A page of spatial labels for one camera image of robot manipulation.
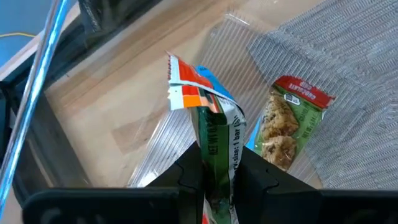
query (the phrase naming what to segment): red label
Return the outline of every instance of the red label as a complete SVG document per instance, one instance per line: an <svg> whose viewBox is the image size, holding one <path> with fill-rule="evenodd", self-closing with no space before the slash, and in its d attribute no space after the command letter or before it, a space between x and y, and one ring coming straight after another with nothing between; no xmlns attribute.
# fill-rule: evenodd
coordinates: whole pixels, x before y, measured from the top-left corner
<svg viewBox="0 0 398 224"><path fill-rule="evenodd" d="M205 214L203 214L201 217L201 224L209 224L209 221L207 220L207 216Z"/></svg>
<svg viewBox="0 0 398 224"><path fill-rule="evenodd" d="M182 95L199 96L199 89L196 86L183 85Z"/></svg>
<svg viewBox="0 0 398 224"><path fill-rule="evenodd" d="M328 96L318 88L296 77L284 75L278 78L275 84L308 100L321 109L328 108L329 104L335 99L334 96Z"/></svg>
<svg viewBox="0 0 398 224"><path fill-rule="evenodd" d="M205 87L213 88L213 85L207 78L199 75L191 65L183 62L180 59L178 59L178 69L181 80L190 81L204 85Z"/></svg>

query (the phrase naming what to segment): orange stripe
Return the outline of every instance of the orange stripe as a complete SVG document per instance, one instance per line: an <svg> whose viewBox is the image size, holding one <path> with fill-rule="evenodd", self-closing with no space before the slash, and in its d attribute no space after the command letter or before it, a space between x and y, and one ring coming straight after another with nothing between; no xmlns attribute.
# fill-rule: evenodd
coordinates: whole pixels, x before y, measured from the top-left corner
<svg viewBox="0 0 398 224"><path fill-rule="evenodd" d="M202 106L199 96L183 96L184 108Z"/></svg>

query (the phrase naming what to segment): blue wall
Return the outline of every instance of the blue wall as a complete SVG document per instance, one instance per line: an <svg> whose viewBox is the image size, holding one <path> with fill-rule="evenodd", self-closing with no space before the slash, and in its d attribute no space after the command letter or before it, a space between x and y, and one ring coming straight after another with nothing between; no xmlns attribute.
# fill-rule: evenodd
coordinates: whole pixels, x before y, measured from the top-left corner
<svg viewBox="0 0 398 224"><path fill-rule="evenodd" d="M38 34L44 28L52 0L0 0L0 34ZM0 38L0 67L31 40L15 36Z"/></svg>

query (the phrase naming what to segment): blue metal bar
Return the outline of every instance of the blue metal bar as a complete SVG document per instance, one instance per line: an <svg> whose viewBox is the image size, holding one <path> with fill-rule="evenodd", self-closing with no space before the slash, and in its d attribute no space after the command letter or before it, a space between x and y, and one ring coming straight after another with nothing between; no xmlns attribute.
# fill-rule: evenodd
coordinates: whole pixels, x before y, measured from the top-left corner
<svg viewBox="0 0 398 224"><path fill-rule="evenodd" d="M32 68L30 69L15 126L12 130L0 170L0 218L6 205L7 195L12 184L26 132L29 128L30 120L32 119L45 76L60 37L63 22L67 15L67 3L68 0L53 0L45 22L44 33L37 47Z"/></svg>

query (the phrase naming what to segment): green snack bar package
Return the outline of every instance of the green snack bar package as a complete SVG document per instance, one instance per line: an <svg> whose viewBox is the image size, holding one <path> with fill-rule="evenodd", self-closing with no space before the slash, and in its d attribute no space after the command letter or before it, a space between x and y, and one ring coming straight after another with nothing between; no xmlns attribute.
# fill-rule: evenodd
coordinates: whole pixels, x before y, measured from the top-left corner
<svg viewBox="0 0 398 224"><path fill-rule="evenodd" d="M205 205L211 207L211 214L204 214L204 219L238 223L233 189L246 130L243 111L207 68L194 68L174 55L169 63L170 108L189 110L201 149Z"/></svg>
<svg viewBox="0 0 398 224"><path fill-rule="evenodd" d="M248 148L287 171L333 99L300 78L280 77L272 85Z"/></svg>

